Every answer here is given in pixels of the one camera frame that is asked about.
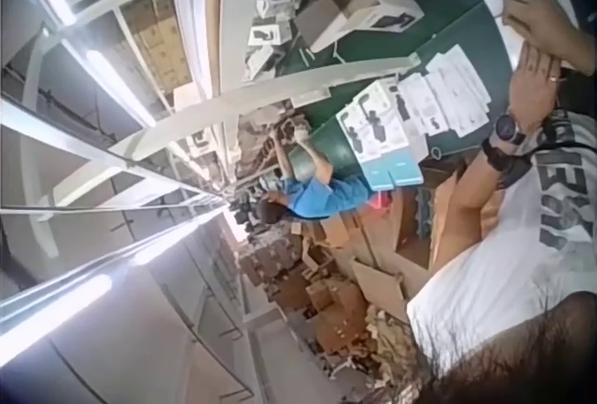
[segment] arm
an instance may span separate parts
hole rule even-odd
[[[326,156],[315,149],[307,139],[298,139],[297,143],[305,149],[305,152],[307,152],[313,160],[313,164],[315,165],[315,174],[313,176],[324,185],[328,185],[332,178],[334,167],[327,161]]]
[[[270,138],[273,141],[273,148],[276,152],[276,159],[280,165],[280,170],[282,171],[282,177],[295,178],[295,171],[292,169],[292,164],[288,159],[288,154],[286,154],[284,148],[282,147],[282,143],[280,143],[278,131],[276,129],[270,131]]]
[[[553,110],[558,84],[551,79],[559,76],[559,59],[525,43],[510,83],[509,109],[524,134],[535,132]],[[494,135],[490,142],[508,155],[517,149]],[[479,153],[452,193],[434,272],[481,240],[481,209],[492,197],[499,179],[500,173],[489,164],[484,153]]]

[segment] black lettering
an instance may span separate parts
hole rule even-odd
[[[539,172],[539,181],[543,191],[548,191],[552,186],[560,184],[577,194],[587,195],[587,178],[581,168],[573,169],[574,182],[568,181],[565,168],[538,166],[537,171]]]
[[[567,164],[572,166],[582,166],[582,157],[575,152],[565,150],[550,150],[539,152],[535,155],[537,165],[550,166],[553,164]]]
[[[569,230],[572,227],[582,226],[587,234],[593,234],[592,222],[583,219],[575,209],[571,209],[569,213],[560,216],[541,215],[541,225],[554,230]]]
[[[571,202],[576,208],[582,208],[590,204],[590,200],[585,196],[572,196],[564,199],[566,202]],[[556,199],[553,196],[545,195],[541,196],[541,204],[554,213],[563,213],[563,201]]]
[[[563,250],[566,247],[566,238],[556,236],[547,229],[541,229],[539,233],[539,242],[547,247],[555,248],[556,250]]]

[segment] watch strap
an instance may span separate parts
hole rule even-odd
[[[487,157],[487,162],[491,167],[502,173],[506,171],[512,163],[512,157],[505,154],[499,147],[494,147],[489,138],[485,138],[481,143],[481,150]]]

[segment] beam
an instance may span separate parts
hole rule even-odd
[[[172,141],[181,140],[218,122],[250,113],[264,105],[318,88],[396,73],[404,74],[420,62],[418,56],[413,54],[410,57],[345,63],[247,85],[197,106],[188,107],[161,120],[156,127],[129,135],[110,147],[110,152],[127,159],[142,160],[164,149]],[[41,202],[48,202],[52,198],[56,205],[66,206],[114,174],[99,161],[92,161],[68,175]]]
[[[93,163],[97,163],[98,166],[103,167],[102,171],[98,173],[103,179],[102,181],[125,171],[130,174],[151,179],[154,182],[167,184],[171,188],[184,188],[188,191],[200,194],[204,192],[200,188],[173,180],[165,175],[155,173],[147,168],[139,166],[137,163],[123,158],[120,155],[115,155],[108,150],[93,146],[77,138],[71,133],[65,132],[55,127],[34,113],[28,111],[24,107],[13,104],[4,98],[2,98],[2,125],[12,129],[15,132],[37,140],[40,143],[56,147],[57,149],[77,155],[87,160],[92,160]],[[51,195],[44,196],[44,198],[42,198],[41,201],[36,205],[48,206],[50,204],[62,206],[62,203],[57,203],[52,200]]]

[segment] hand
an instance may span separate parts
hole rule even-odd
[[[560,59],[525,42],[510,81],[510,113],[524,134],[536,131],[556,104]]]
[[[297,144],[302,145],[307,140],[309,140],[309,131],[304,127],[297,127],[295,129],[295,141]]]
[[[586,74],[594,71],[592,40],[574,27],[558,0],[504,0],[502,23],[547,54]]]

